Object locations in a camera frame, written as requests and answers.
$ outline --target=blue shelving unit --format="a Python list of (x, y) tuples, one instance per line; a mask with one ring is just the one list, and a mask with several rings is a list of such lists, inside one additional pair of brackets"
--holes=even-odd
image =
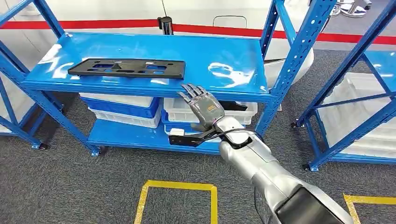
[[(396, 95), (396, 52), (366, 50), (373, 42), (373, 40), (393, 19), (395, 14), (396, 2), (390, 1), (389, 4), (385, 7), (384, 11), (375, 20), (373, 25), (368, 29), (366, 34), (357, 43), (357, 45), (354, 47), (348, 57), (330, 77), (323, 89), (311, 102), (308, 108), (303, 112), (300, 118), (298, 118), (297, 122), (293, 124), (295, 127), (305, 126), (307, 128), (309, 137), (312, 142), (313, 152), (315, 154), (315, 159), (309, 163), (309, 169), (311, 171), (318, 171), (319, 165), (327, 161), (396, 164), (395, 158), (340, 153), (343, 149), (351, 145), (355, 140), (363, 137), (365, 134), (367, 134), (380, 124), (389, 121), (396, 115), (396, 100), (394, 97)], [(359, 60), (363, 60), (368, 65), (377, 81), (381, 84), (385, 93), (335, 103), (322, 104), (322, 101), (332, 91), (333, 87), (335, 87), (336, 84), (344, 77), (348, 69), (354, 66)], [(323, 123), (318, 113), (318, 108), (383, 97), (389, 97), (391, 101), (382, 109), (380, 109), (377, 113), (375, 113), (372, 117), (364, 121), (353, 131), (351, 131), (339, 142), (329, 147), (326, 139), (325, 128), (323, 127)], [(317, 119), (321, 135), (325, 140), (326, 148), (323, 152), (321, 152), (321, 149), (318, 146), (311, 124), (309, 122), (309, 119), (312, 116), (315, 116), (315, 118)]]
[[(298, 34), (290, 22), (283, 1), (273, 0), (260, 40), (177, 35), (66, 33), (44, 0), (23, 0), (7, 12), (2, 21), (11, 18), (31, 2), (37, 6), (59, 40), (44, 57), (45, 61), (40, 61), (27, 76), (20, 75), (5, 58), (0, 60), (2, 65), (0, 70), (20, 83), (21, 88), (33, 100), (79, 139), (91, 151), (91, 155), (95, 156), (99, 154), (97, 146), (155, 148), (208, 154), (218, 154), (219, 151), (216, 144), (210, 143), (202, 144), (199, 148), (171, 146), (162, 124), (156, 129), (151, 129), (97, 120), (87, 138), (48, 101), (42, 90), (176, 98), (178, 97), (176, 92), (183, 90), (180, 84), (193, 83), (203, 86), (219, 100), (265, 103), (265, 109), (256, 127), (258, 132), (264, 134), (336, 0), (314, 0)], [(281, 18), (286, 31), (290, 52), (276, 84), (269, 90), (263, 58), (278, 18)], [(67, 73), (67, 69), (71, 66), (83, 59), (94, 57), (182, 60), (186, 64), (185, 76), (182, 81), (155, 78), (78, 77)], [(220, 77), (214, 75), (211, 68), (219, 63), (238, 71), (237, 75), (226, 74)], [(109, 129), (113, 130), (112, 134), (108, 134)]]
[[(16, 5), (14, 8), (10, 9), (7, 13), (2, 15), (2, 19), (0, 20), (0, 26), (3, 25), (5, 22), (7, 22), (10, 18), (12, 18), (15, 14), (17, 14), (21, 9), (26, 7), (31, 1), (22, 1), (18, 5)], [(0, 41), (0, 51), (1, 51), (1, 59), (2, 63), (7, 63), (8, 66), (13, 66), (13, 72), (17, 74), (18, 76), (25, 77), (26, 74), (30, 72), (30, 70), (5, 46), (3, 42)], [(10, 78), (10, 75), (7, 73), (6, 70), (1, 70), (4, 75), (6, 75), (8, 78)], [(15, 79), (11, 78), (11, 80), (20, 87), (20, 79)], [(51, 103), (57, 110), (61, 111), (63, 108), (63, 105), (50, 93), (50, 92), (45, 92), (41, 91), (41, 94), (43, 97), (46, 98), (46, 100)], [(38, 117), (35, 119), (31, 127), (27, 130), (24, 131), (22, 128), (25, 126), (27, 121), (32, 117), (33, 113), (38, 107), (38, 104), (34, 104), (23, 116), (21, 121), (18, 121), (14, 109), (11, 106), (11, 102), (9, 100), (9, 95), (6, 92), (6, 89), (4, 87), (3, 81), (0, 78), (0, 95), (3, 99), (4, 105), (6, 107), (6, 110), (8, 112), (8, 116), (10, 118), (10, 121), (5, 119), (4, 117), (0, 116), (0, 125), (3, 125), (7, 129), (9, 129), (11, 132), (0, 132), (0, 135), (4, 136), (18, 136), (21, 137), (22, 139), (30, 142), (32, 144), (33, 149), (39, 149), (39, 148), (44, 148), (46, 147), (45, 144), (43, 144), (40, 140), (37, 138), (34, 138), (33, 135), (36, 132), (37, 128), (39, 125), (42, 123), (42, 121), (45, 118), (45, 115), (47, 114), (45, 111), (41, 112)]]

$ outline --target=wire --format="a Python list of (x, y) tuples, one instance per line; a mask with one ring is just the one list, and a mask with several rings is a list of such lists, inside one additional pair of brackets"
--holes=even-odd
[[(257, 198), (257, 196), (256, 196), (256, 186), (254, 187), (254, 191), (255, 191), (255, 192), (254, 192), (255, 209), (256, 209), (257, 214), (258, 214), (259, 217), (260, 217), (261, 223), (262, 223), (262, 224), (265, 224), (264, 219), (262, 218), (262, 216), (261, 216), (260, 213), (259, 213), (259, 210), (257, 209), (257, 202), (256, 202), (256, 198)], [(271, 224), (271, 223), (272, 223), (272, 215), (269, 216), (267, 224)]]
[(254, 130), (245, 129), (245, 128), (231, 129), (231, 130), (225, 131), (225, 132), (223, 132), (223, 133), (216, 134), (216, 135), (214, 135), (214, 136), (212, 136), (212, 137), (203, 138), (202, 141), (208, 141), (208, 140), (211, 140), (211, 139), (215, 139), (215, 138), (217, 138), (217, 137), (221, 137), (221, 136), (223, 136), (223, 135), (225, 135), (225, 134), (228, 134), (228, 133), (230, 133), (230, 132), (236, 132), (236, 131), (252, 132), (252, 133), (256, 134), (257, 137), (258, 137), (262, 142), (264, 142), (264, 139), (262, 138), (262, 136), (261, 136), (258, 132), (254, 131)]
[(259, 213), (259, 210), (257, 209), (257, 202), (256, 202), (256, 186), (255, 186), (255, 193), (254, 193), (254, 201), (255, 201), (255, 209), (256, 209), (257, 214), (258, 214), (259, 217), (260, 217), (261, 223), (262, 223), (262, 224), (265, 224), (265, 222), (264, 222), (262, 216), (261, 216), (260, 213)]

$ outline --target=yellow floor tape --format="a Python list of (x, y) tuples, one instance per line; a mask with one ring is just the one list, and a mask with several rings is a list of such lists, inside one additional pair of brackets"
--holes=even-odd
[(144, 205), (146, 204), (149, 187), (187, 189), (187, 190), (209, 190), (211, 192), (211, 224), (217, 224), (216, 186), (207, 183), (186, 183), (186, 182), (153, 181), (153, 180), (147, 180), (147, 182), (141, 188), (140, 199), (136, 209), (134, 224), (141, 223), (141, 218), (143, 216)]
[(371, 196), (354, 196), (344, 194), (346, 205), (351, 214), (354, 224), (360, 224), (359, 216), (356, 212), (354, 203), (366, 204), (394, 204), (396, 205), (396, 197), (371, 197)]

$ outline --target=shelf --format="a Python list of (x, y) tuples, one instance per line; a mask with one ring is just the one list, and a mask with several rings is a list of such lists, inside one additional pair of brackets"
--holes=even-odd
[(371, 70), (375, 70), (383, 83), (391, 92), (396, 92), (396, 52), (395, 51), (366, 51), (365, 61)]
[[(67, 70), (87, 58), (185, 61), (184, 80), (79, 77)], [(220, 100), (268, 102), (258, 39), (65, 33), (23, 84), (36, 90), (178, 97), (182, 83), (201, 85)]]
[(98, 119), (91, 130), (87, 143), (96, 146), (219, 154), (218, 142), (204, 142), (198, 147), (171, 146), (161, 122), (157, 128), (149, 128)]
[(346, 153), (338, 153), (329, 159), (333, 162), (362, 162), (362, 163), (376, 163), (376, 164), (396, 164), (394, 158), (385, 158), (367, 155), (354, 155)]

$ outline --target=red stripe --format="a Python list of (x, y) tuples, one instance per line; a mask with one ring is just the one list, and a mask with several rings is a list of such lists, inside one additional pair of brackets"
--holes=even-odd
[[(63, 29), (158, 27), (158, 20), (59, 21)], [(46, 21), (8, 21), (0, 29), (49, 29)]]
[[(157, 27), (157, 20), (84, 20), (84, 21), (60, 21), (64, 29), (96, 29), (96, 28), (142, 28)], [(46, 21), (9, 21), (0, 29), (49, 29)], [(219, 34), (219, 35), (237, 35), (260, 37), (262, 30), (246, 28), (229, 28), (229, 27), (212, 27), (198, 25), (173, 24), (173, 30), (176, 32), (202, 33), (202, 34)], [(274, 38), (286, 38), (284, 31), (275, 31)], [(357, 43), (362, 35), (350, 34), (326, 34), (321, 33), (318, 41), (325, 42), (344, 42)], [(396, 36), (379, 36), (374, 40), (375, 44), (396, 45)]]

